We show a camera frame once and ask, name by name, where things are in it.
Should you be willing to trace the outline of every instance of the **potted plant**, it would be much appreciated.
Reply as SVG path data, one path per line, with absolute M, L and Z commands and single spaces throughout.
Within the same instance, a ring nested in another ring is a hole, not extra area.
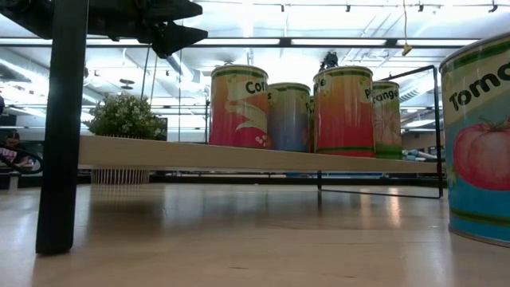
M 92 120 L 83 123 L 96 136 L 157 140 L 165 130 L 163 119 L 151 112 L 147 98 L 128 94 L 104 95 L 89 113 Z M 92 184 L 141 184 L 149 182 L 149 171 L 129 168 L 92 171 Z

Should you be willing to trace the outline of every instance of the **wooden shelf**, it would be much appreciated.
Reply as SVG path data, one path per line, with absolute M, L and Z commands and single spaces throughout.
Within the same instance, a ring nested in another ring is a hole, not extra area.
M 436 173 L 436 163 L 82 136 L 80 167 L 171 170 Z

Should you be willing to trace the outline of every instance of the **blue can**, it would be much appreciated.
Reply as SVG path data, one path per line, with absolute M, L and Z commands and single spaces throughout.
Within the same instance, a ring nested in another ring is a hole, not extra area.
M 450 229 L 510 246 L 510 33 L 441 63 Z
M 297 83 L 269 86 L 269 147 L 278 151 L 308 151 L 310 88 Z

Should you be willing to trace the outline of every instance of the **wooden floor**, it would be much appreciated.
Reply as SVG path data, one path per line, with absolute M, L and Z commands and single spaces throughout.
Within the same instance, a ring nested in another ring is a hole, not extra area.
M 434 189 L 343 187 L 433 195 Z M 75 247 L 34 254 L 38 190 L 0 191 L 0 286 L 508 286 L 510 249 L 449 234 L 446 200 L 314 187 L 82 186 Z

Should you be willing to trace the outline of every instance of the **green plant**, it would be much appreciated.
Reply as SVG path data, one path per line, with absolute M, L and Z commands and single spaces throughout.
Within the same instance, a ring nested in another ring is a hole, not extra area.
M 156 139 L 164 130 L 164 122 L 151 112 L 147 98 L 122 94 L 104 95 L 104 99 L 89 112 L 93 120 L 83 123 L 98 136 L 129 136 L 147 140 Z

